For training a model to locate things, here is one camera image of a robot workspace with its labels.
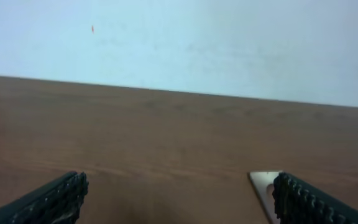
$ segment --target brown wood surface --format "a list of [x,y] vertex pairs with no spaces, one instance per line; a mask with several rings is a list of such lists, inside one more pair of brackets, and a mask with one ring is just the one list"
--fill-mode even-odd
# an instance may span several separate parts
[[0,77],[0,206],[83,170],[78,223],[267,223],[267,169],[358,209],[358,108]]

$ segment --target metal plate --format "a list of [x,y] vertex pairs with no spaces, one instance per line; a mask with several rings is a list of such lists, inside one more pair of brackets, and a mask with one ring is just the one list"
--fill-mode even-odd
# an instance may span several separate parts
[[258,171],[250,172],[249,179],[254,185],[259,200],[264,206],[265,213],[270,223],[280,224],[280,219],[276,218],[274,213],[274,199],[272,192],[274,190],[273,181],[282,171]]

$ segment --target textured black grip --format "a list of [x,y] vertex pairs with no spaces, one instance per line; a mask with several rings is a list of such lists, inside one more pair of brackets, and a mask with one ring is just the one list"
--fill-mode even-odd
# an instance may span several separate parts
[[85,173],[69,172],[59,179],[0,208],[0,223],[75,223],[88,193]]
[[275,213],[281,224],[358,223],[358,211],[288,173],[274,180]]

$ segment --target black object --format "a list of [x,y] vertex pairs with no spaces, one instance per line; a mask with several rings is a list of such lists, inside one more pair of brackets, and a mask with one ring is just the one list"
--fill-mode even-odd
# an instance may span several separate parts
[[88,193],[85,173],[69,172],[0,208],[0,224],[69,224]]
[[281,224],[358,223],[358,211],[295,176],[281,172],[274,179],[275,213]]

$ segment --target wooden desk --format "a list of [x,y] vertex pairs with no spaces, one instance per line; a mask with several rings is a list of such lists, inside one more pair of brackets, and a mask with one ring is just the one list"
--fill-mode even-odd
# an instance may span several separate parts
[[0,206],[84,170],[78,223],[267,223],[267,169],[358,209],[358,108],[0,77]]

